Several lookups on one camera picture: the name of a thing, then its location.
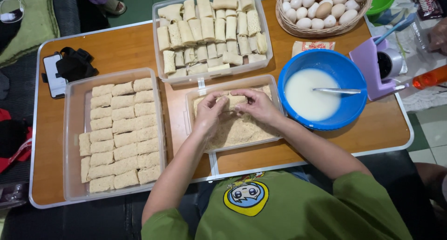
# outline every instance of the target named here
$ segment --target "sandal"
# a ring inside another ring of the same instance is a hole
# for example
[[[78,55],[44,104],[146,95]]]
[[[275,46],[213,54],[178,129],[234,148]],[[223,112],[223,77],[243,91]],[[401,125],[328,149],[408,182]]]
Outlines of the sandal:
[[[105,4],[102,5],[105,11],[110,14],[120,15],[124,13],[127,9],[127,6],[118,0],[107,0]]]

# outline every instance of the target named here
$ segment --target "hand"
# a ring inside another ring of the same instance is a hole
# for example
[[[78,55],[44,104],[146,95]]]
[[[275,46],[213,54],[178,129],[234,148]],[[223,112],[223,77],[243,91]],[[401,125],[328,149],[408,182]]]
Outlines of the hand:
[[[206,140],[214,137],[217,125],[219,124],[219,115],[228,102],[226,96],[222,96],[216,102],[216,98],[219,98],[222,93],[221,91],[212,92],[197,105],[197,116],[195,118],[193,132],[201,134]]]
[[[230,92],[231,95],[245,95],[248,98],[247,104],[237,104],[237,112],[247,112],[258,121],[267,125],[272,125],[274,121],[283,117],[276,109],[270,98],[261,91],[250,89],[238,89]]]

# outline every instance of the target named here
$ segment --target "table edge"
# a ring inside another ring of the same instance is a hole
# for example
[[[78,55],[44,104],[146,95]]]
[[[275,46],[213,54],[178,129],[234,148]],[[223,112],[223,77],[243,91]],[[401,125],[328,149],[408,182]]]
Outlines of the table edge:
[[[113,30],[118,30],[118,29],[123,29],[123,28],[143,25],[143,24],[150,24],[152,22],[153,22],[153,20],[148,20],[148,21],[143,21],[143,22],[139,22],[139,23],[128,24],[128,25],[123,25],[123,26],[118,26],[118,27],[112,27],[112,28],[98,30],[98,31],[91,31],[91,32],[66,36],[66,37],[59,37],[59,38],[47,40],[40,45],[40,47],[37,51],[37,61],[36,61],[37,66],[36,66],[36,84],[35,84],[35,90],[34,90],[33,143],[31,146],[30,186],[29,186],[29,194],[28,194],[30,203],[35,208],[46,209],[46,208],[52,208],[52,207],[57,207],[57,206],[64,206],[64,205],[68,205],[68,204],[82,203],[82,202],[86,202],[86,201],[93,201],[93,200],[100,199],[100,198],[97,198],[97,199],[88,199],[88,200],[80,200],[80,201],[65,201],[65,202],[60,202],[60,203],[50,203],[50,204],[46,204],[46,205],[37,204],[33,199],[32,191],[33,191],[33,176],[34,176],[35,136],[36,136],[36,126],[37,126],[37,98],[38,98],[38,92],[39,92],[40,52],[41,52],[42,47],[44,45],[46,45],[47,43],[53,42],[53,41],[64,40],[64,39],[69,39],[69,38],[73,38],[73,37],[87,36],[87,35],[91,35],[91,34],[96,34],[96,33],[101,33],[101,32],[106,32],[106,31],[113,31]],[[400,110],[402,111],[405,121],[407,122],[408,129],[410,130],[410,139],[408,140],[408,142],[403,146],[394,146],[394,147],[389,147],[389,148],[352,153],[353,156],[357,157],[357,156],[362,156],[362,155],[371,155],[371,154],[385,153],[385,152],[391,152],[391,151],[397,151],[397,150],[404,150],[404,149],[407,149],[413,143],[413,140],[414,140],[413,127],[411,126],[410,120],[408,118],[407,112],[405,111],[405,107],[402,103],[399,93],[395,93],[394,95],[396,96],[396,100],[399,104]],[[191,181],[191,183],[196,183],[196,182],[201,182],[201,181],[213,181],[213,180],[224,179],[224,178],[231,177],[231,176],[240,176],[240,175],[245,175],[245,174],[270,171],[270,170],[276,170],[276,169],[283,169],[283,168],[306,165],[306,164],[307,164],[306,161],[301,161],[301,162],[287,163],[287,164],[275,165],[275,166],[258,168],[258,169],[249,169],[249,170],[244,170],[244,171],[239,171],[239,172],[219,174],[219,168],[218,168],[218,164],[217,164],[216,154],[213,153],[213,154],[210,154],[210,166],[211,166],[211,173],[213,173],[213,175],[204,177],[204,178],[193,179]]]

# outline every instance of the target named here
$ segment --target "clear plastic box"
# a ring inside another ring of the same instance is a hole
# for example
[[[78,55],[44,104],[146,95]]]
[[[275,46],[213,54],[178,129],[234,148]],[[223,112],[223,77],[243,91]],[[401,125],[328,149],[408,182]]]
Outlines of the clear plastic box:
[[[214,91],[228,91],[228,90],[233,90],[233,89],[249,88],[249,87],[260,86],[260,85],[269,85],[270,91],[272,94],[273,105],[275,105],[275,107],[284,116],[287,116],[287,114],[285,113],[284,108],[282,107],[281,102],[279,100],[278,88],[276,87],[275,78],[272,75],[267,74],[267,75],[261,75],[261,76],[251,77],[251,78],[243,78],[243,79],[234,80],[234,81],[230,81],[230,82],[226,82],[226,83],[215,84],[215,85],[212,85],[209,87],[205,87],[205,88],[201,88],[201,89],[197,89],[197,90],[188,92],[186,94],[186,113],[185,113],[186,133],[189,135],[191,133],[192,127],[194,126],[193,100],[195,98],[202,96],[202,95],[212,93]],[[271,138],[271,139],[260,140],[257,142],[244,143],[244,144],[236,145],[236,146],[221,147],[221,148],[218,148],[215,150],[206,151],[206,153],[220,152],[220,151],[231,150],[231,149],[245,147],[245,146],[253,146],[253,145],[277,141],[281,138],[282,137],[275,137],[275,138]]]
[[[197,82],[197,80],[199,78],[203,78],[204,80],[207,80],[207,79],[218,78],[218,77],[227,76],[227,75],[234,75],[234,74],[239,74],[239,73],[243,73],[243,72],[248,72],[248,71],[253,71],[253,70],[260,69],[260,68],[264,68],[269,64],[269,61],[273,57],[273,52],[272,52],[272,43],[270,41],[269,29],[267,27],[267,20],[265,20],[265,14],[264,14],[264,9],[262,8],[261,0],[254,0],[255,5],[256,5],[256,10],[259,15],[260,24],[261,24],[261,32],[263,32],[263,33],[265,32],[265,35],[267,38],[267,53],[266,53],[267,59],[266,60],[262,60],[259,62],[246,64],[246,65],[242,65],[242,66],[231,67],[229,69],[223,69],[223,70],[219,70],[219,71],[201,73],[201,74],[190,75],[190,76],[179,77],[179,78],[168,78],[165,74],[165,64],[163,61],[163,52],[159,51],[159,48],[158,48],[157,28],[160,26],[158,9],[168,6],[170,4],[175,4],[175,3],[183,4],[184,1],[185,0],[168,0],[168,1],[160,2],[160,3],[156,3],[152,6],[152,19],[154,21],[152,24],[152,27],[153,27],[153,32],[154,32],[155,57],[156,57],[156,61],[157,61],[158,77],[163,82],[166,82],[169,84],[182,84],[182,83]]]
[[[130,186],[123,189],[90,193],[88,183],[81,183],[81,159],[79,152],[79,134],[90,132],[90,100],[92,88],[105,84],[120,84],[140,78],[151,78],[154,89],[156,106],[158,137],[160,148],[160,168],[166,167],[165,125],[159,86],[155,72],[149,68],[140,68],[129,71],[120,71],[106,75],[86,78],[67,84],[65,89],[64,108],[64,198],[67,201],[92,200],[98,198],[114,197],[130,193],[151,190],[154,181]]]

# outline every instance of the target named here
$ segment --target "orange bottle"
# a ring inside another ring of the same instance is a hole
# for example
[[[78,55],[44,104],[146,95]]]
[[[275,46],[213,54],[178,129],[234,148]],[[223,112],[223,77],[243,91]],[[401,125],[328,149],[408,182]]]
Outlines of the orange bottle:
[[[447,82],[447,65],[436,68],[413,78],[413,86],[423,90]]]

